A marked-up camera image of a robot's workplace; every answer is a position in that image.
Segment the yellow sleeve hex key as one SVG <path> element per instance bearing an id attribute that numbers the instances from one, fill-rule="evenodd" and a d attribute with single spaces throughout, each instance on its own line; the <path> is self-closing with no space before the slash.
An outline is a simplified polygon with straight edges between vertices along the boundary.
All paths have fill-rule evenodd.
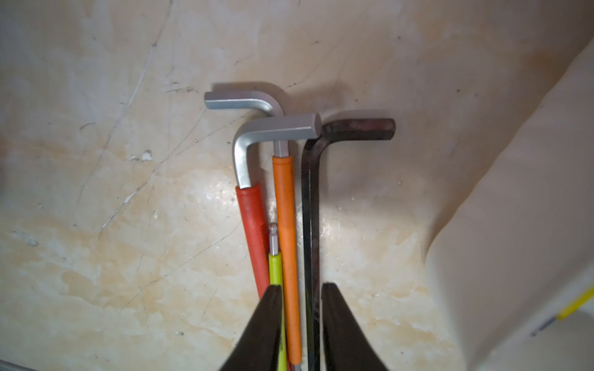
<path id="1" fill-rule="evenodd" d="M 589 301 L 593 297 L 593 287 L 590 287 L 585 292 L 583 292 L 578 298 L 574 299 L 570 302 L 566 307 L 564 307 L 559 313 L 557 313 L 552 318 L 548 319 L 546 322 L 541 324 L 535 331 L 530 334 L 530 337 L 536 337 L 538 333 L 544 331 L 547 327 L 553 324 L 556 321 L 561 321 L 568 316 L 570 316 L 573 312 L 580 309 L 587 301 Z"/>

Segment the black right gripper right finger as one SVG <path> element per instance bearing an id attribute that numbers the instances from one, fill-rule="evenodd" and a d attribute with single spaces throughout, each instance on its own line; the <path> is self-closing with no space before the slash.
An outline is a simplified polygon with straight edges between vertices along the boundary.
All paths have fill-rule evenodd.
<path id="1" fill-rule="evenodd" d="M 335 283 L 324 283 L 323 349 L 326 370 L 387 370 L 364 336 Z"/>

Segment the white plastic storage box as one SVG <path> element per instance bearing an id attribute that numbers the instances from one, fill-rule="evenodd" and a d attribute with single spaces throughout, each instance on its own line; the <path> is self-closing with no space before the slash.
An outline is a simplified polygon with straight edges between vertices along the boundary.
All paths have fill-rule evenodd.
<path id="1" fill-rule="evenodd" d="M 438 233 L 430 292 L 468 370 L 591 370 L 593 47 L 521 125 Z"/>

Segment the black large hex key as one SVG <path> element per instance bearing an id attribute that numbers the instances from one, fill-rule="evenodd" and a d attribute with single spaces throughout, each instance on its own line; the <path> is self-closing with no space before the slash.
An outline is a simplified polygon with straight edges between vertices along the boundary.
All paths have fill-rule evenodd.
<path id="1" fill-rule="evenodd" d="M 323 125 L 321 135 L 303 148 L 301 187 L 303 256 L 306 295 L 307 365 L 321 369 L 320 348 L 320 161 L 324 150 L 337 142 L 389 141 L 396 123 L 392 118 L 343 119 Z"/>

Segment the green sleeve hex key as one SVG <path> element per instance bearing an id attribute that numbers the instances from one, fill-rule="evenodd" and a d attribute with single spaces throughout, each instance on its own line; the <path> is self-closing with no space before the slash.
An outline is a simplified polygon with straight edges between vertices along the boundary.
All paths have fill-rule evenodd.
<path id="1" fill-rule="evenodd" d="M 269 225 L 269 278 L 272 285 L 278 285 L 283 288 L 282 255 L 278 238 L 278 224 L 271 223 Z M 277 370 L 287 371 L 288 369 L 289 366 L 286 350 L 286 322 L 284 309 L 282 309 Z"/>

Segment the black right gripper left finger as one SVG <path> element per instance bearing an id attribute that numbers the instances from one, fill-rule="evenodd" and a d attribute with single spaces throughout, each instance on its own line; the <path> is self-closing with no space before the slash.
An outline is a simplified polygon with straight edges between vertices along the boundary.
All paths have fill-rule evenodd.
<path id="1" fill-rule="evenodd" d="M 277 370 L 281 340 L 282 288 L 270 285 L 238 344 L 220 370 Z"/>

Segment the red sleeve hex key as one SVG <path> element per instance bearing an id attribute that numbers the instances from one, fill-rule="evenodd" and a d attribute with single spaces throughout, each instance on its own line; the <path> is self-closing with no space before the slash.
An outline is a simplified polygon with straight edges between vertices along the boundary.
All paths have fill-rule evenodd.
<path id="1" fill-rule="evenodd" d="M 321 117 L 317 113 L 267 117 L 243 124 L 233 140 L 236 193 L 259 297 L 270 285 L 269 230 L 261 187 L 250 177 L 248 149 L 261 142 L 316 139 L 321 128 Z"/>

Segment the orange sleeve hex key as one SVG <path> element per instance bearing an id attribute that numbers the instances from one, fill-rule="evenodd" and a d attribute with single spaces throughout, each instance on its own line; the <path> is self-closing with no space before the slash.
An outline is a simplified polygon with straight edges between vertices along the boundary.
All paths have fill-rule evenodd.
<path id="1" fill-rule="evenodd" d="M 258 109 L 266 113 L 267 117 L 286 116 L 280 103 L 271 95 L 261 91 L 213 91 L 207 92 L 204 100 L 207 108 L 212 110 Z M 272 164 L 278 239 L 282 253 L 287 357 L 292 369 L 299 370 L 303 355 L 296 253 L 294 164 L 289 151 L 290 142 L 272 142 L 274 145 Z"/>

